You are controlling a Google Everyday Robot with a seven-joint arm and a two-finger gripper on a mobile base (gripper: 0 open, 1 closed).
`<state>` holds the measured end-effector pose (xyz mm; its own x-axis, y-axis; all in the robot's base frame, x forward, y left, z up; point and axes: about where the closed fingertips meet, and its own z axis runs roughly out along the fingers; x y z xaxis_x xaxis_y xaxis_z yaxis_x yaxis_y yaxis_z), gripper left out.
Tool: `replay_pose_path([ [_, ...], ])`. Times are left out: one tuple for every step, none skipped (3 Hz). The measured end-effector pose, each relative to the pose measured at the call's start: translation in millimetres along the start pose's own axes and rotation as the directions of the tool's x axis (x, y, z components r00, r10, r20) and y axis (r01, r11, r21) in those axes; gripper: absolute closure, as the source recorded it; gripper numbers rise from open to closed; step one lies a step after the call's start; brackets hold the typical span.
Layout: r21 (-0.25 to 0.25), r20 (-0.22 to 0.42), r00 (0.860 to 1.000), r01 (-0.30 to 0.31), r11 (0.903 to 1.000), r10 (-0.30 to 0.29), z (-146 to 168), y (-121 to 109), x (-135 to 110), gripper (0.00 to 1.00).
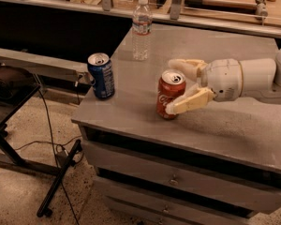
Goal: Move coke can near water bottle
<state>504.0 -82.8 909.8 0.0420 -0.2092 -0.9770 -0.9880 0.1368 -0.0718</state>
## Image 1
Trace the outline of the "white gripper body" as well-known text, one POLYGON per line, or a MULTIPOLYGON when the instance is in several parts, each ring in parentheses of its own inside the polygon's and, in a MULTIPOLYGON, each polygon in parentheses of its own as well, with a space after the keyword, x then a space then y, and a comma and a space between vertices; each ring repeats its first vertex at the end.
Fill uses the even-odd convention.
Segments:
POLYGON ((201 85, 214 92, 215 101, 235 100, 243 86, 240 63, 235 59, 214 60, 202 70, 201 85))

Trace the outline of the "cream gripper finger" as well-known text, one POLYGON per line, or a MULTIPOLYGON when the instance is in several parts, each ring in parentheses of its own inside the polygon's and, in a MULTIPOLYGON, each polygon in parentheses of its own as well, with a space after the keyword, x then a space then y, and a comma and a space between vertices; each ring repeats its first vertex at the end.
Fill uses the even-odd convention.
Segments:
POLYGON ((194 111, 206 106, 215 97, 214 92, 208 87, 191 86, 185 93, 166 106, 167 114, 180 114, 194 111))
POLYGON ((201 72, 205 69, 207 63, 199 59, 171 59, 168 66, 180 70, 189 80, 195 82, 201 77, 201 72))

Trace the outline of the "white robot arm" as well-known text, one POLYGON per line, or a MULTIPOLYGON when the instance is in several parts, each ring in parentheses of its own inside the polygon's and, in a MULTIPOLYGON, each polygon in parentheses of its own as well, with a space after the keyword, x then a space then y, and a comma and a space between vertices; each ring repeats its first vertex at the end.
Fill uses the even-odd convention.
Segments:
POLYGON ((169 67, 181 71, 194 84, 166 106, 166 113, 197 110, 210 101, 254 98, 259 102, 281 104, 281 49, 275 58, 238 61, 219 59, 171 59, 169 67))

